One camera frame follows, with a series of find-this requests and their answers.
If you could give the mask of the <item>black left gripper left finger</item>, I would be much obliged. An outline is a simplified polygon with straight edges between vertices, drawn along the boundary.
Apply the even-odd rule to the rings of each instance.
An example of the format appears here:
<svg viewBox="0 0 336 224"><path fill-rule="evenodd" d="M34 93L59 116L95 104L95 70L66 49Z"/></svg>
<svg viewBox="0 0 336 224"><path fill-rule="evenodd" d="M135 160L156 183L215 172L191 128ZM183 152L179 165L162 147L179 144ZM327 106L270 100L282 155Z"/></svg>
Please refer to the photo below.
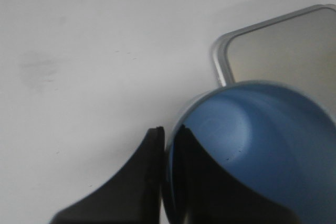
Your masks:
<svg viewBox="0 0 336 224"><path fill-rule="evenodd" d="M159 223L164 129L148 129L125 165L90 195L61 210L51 223Z"/></svg>

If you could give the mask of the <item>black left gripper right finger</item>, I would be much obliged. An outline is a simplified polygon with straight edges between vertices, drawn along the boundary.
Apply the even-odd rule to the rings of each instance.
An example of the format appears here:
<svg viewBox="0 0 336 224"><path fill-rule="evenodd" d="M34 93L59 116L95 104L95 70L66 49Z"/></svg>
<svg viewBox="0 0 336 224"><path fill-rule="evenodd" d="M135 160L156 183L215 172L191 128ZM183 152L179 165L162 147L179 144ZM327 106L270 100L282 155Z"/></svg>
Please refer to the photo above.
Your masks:
<svg viewBox="0 0 336 224"><path fill-rule="evenodd" d="M221 168L185 126L174 137L172 200L173 223L300 222Z"/></svg>

